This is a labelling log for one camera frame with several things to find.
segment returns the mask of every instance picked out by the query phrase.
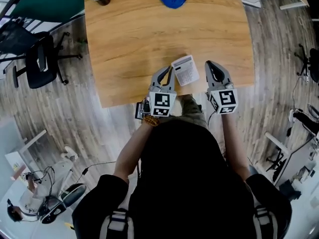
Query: person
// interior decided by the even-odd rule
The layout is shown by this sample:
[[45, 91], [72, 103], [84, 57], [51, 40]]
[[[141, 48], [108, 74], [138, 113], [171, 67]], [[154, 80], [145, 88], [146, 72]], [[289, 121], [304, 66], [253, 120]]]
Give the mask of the person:
[[[129, 175], [139, 159], [141, 175], [128, 206], [134, 238], [256, 238], [254, 197], [245, 183], [254, 176], [234, 115], [222, 115], [225, 161], [194, 98], [179, 100], [182, 116], [143, 119], [120, 152], [114, 174], [102, 175], [78, 204], [72, 214], [78, 239], [106, 238], [102, 228], [127, 199]], [[271, 201], [277, 212], [291, 211], [265, 177], [254, 178], [250, 185], [258, 188], [259, 199]], [[281, 238], [285, 232], [278, 227]]]
[[21, 196], [18, 206], [14, 206], [10, 199], [7, 201], [7, 213], [14, 222], [29, 221], [38, 219], [40, 208], [44, 204], [56, 203], [61, 186], [73, 167], [73, 162], [78, 158], [76, 152], [69, 146], [65, 146], [67, 153], [62, 153], [62, 160], [49, 166], [43, 171], [41, 183], [35, 182], [34, 173], [28, 173], [26, 179], [28, 187]]
[[292, 123], [299, 120], [308, 130], [316, 137], [319, 138], [319, 123], [313, 121], [312, 119], [307, 116], [303, 110], [301, 109], [291, 109], [289, 112], [288, 120]]

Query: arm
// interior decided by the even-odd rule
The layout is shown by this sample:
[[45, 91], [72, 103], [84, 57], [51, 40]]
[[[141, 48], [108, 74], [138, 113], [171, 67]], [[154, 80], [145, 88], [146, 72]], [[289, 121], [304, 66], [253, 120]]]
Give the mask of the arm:
[[29, 176], [28, 176], [28, 189], [32, 193], [35, 192], [35, 186], [34, 186], [34, 182], [33, 182], [33, 174], [29, 174]]
[[226, 159], [231, 168], [243, 179], [250, 176], [247, 155], [243, 149], [243, 142], [237, 132], [233, 114], [222, 115]]
[[133, 133], [131, 139], [124, 146], [116, 161], [115, 176], [120, 177], [127, 183], [129, 182], [128, 176], [134, 172], [152, 130], [153, 127], [144, 122]]

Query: desk leg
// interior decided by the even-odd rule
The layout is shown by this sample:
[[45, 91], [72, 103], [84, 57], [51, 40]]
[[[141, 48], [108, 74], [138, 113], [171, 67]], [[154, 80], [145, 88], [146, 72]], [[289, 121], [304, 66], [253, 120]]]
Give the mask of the desk leg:
[[286, 10], [286, 9], [297, 8], [302, 6], [306, 6], [306, 4], [304, 4], [304, 2], [295, 2], [295, 3], [280, 6], [280, 10]]
[[287, 154], [288, 156], [290, 156], [291, 152], [290, 150], [287, 149], [286, 146], [284, 146], [281, 142], [279, 142], [276, 138], [274, 138], [271, 134], [269, 134], [268, 132], [265, 133], [265, 136], [270, 140], [272, 141], [275, 145], [277, 145], [281, 151], [284, 153], [284, 154]]
[[28, 142], [25, 146], [23, 146], [20, 150], [19, 153], [22, 154], [24, 153], [32, 144], [34, 144], [36, 141], [39, 140], [41, 136], [46, 134], [46, 130], [43, 130], [41, 133], [39, 133], [35, 138], [33, 138], [30, 142]]

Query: white table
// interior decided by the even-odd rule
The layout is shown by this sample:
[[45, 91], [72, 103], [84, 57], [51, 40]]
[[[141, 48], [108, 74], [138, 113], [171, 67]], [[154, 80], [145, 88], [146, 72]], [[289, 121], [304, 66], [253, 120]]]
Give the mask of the white table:
[[308, 1], [307, 0], [299, 0], [299, 2], [286, 4], [286, 5], [280, 6], [280, 10], [286, 10], [286, 9], [297, 8], [297, 7], [302, 7], [302, 6], [309, 6]]
[[276, 146], [278, 146], [285, 158], [287, 158], [283, 169], [280, 171], [276, 181], [273, 182], [275, 186], [280, 186], [285, 181], [290, 180], [301, 168], [306, 165], [310, 152], [313, 150], [311, 146], [312, 139], [305, 142], [297, 150], [291, 151], [270, 133], [266, 132], [265, 136]]
[[[14, 171], [18, 171], [20, 167], [23, 165], [25, 166], [25, 169], [23, 171], [20, 171], [20, 174], [17, 176], [22, 180], [22, 182], [27, 186], [28, 182], [24, 180], [21, 176], [22, 173], [29, 173], [31, 171], [38, 171], [40, 170], [37, 164], [32, 160], [30, 163], [26, 163], [21, 155], [32, 145], [34, 144], [40, 137], [42, 137], [44, 134], [46, 134], [46, 130], [43, 130], [38, 135], [36, 135], [31, 141], [29, 141], [26, 145], [24, 145], [22, 148], [20, 148], [18, 151], [14, 151], [11, 153], [8, 153], [5, 155], [5, 158], [7, 159], [8, 163], [12, 167]], [[36, 172], [35, 173], [38, 178], [42, 178], [43, 174], [42, 172]]]

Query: black office chair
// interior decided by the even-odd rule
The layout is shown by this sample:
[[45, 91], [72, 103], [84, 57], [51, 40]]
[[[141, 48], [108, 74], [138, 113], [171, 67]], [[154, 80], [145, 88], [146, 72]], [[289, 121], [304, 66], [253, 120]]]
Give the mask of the black office chair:
[[295, 56], [301, 59], [301, 61], [303, 62], [303, 68], [300, 73], [297, 73], [297, 75], [307, 76], [308, 65], [310, 65], [309, 66], [310, 76], [314, 82], [318, 83], [319, 82], [319, 51], [316, 49], [311, 49], [310, 58], [308, 58], [306, 56], [304, 47], [301, 44], [299, 44], [299, 47], [302, 49], [303, 56], [298, 55], [296, 52], [295, 52]]
[[69, 33], [63, 33], [57, 46], [54, 47], [53, 37], [48, 32], [33, 34], [15, 21], [9, 21], [0, 28], [0, 51], [17, 55], [17, 57], [0, 59], [0, 62], [25, 59], [24, 68], [19, 71], [16, 70], [16, 66], [13, 68], [13, 82], [16, 88], [19, 87], [18, 77], [25, 72], [31, 89], [41, 88], [54, 81], [56, 75], [64, 85], [69, 83], [62, 78], [58, 60], [73, 57], [81, 59], [82, 56], [81, 54], [58, 55], [63, 49], [62, 41], [66, 35]]
[[313, 107], [311, 104], [308, 104], [307, 107], [308, 107], [308, 112], [310, 113], [310, 115], [316, 121], [319, 121], [319, 111], [315, 107]]

